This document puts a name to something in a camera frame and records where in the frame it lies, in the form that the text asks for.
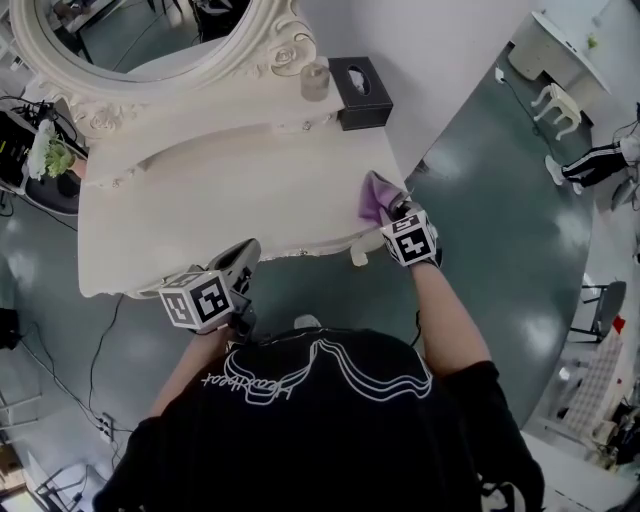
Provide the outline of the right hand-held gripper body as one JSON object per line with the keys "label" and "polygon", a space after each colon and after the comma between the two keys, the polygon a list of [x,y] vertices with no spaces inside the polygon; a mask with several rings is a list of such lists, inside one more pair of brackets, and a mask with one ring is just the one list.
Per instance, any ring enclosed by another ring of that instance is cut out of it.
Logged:
{"label": "right hand-held gripper body", "polygon": [[404,218],[381,227],[380,232],[389,254],[401,266],[417,263],[441,266],[442,245],[424,210],[410,211]]}

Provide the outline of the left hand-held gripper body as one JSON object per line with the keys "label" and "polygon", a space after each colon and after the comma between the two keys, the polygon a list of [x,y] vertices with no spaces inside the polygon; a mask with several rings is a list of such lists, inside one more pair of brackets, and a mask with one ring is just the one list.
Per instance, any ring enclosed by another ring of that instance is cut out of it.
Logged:
{"label": "left hand-held gripper body", "polygon": [[198,335],[229,327],[233,340],[248,340],[256,323],[251,300],[219,270],[183,273],[158,290],[175,327]]}

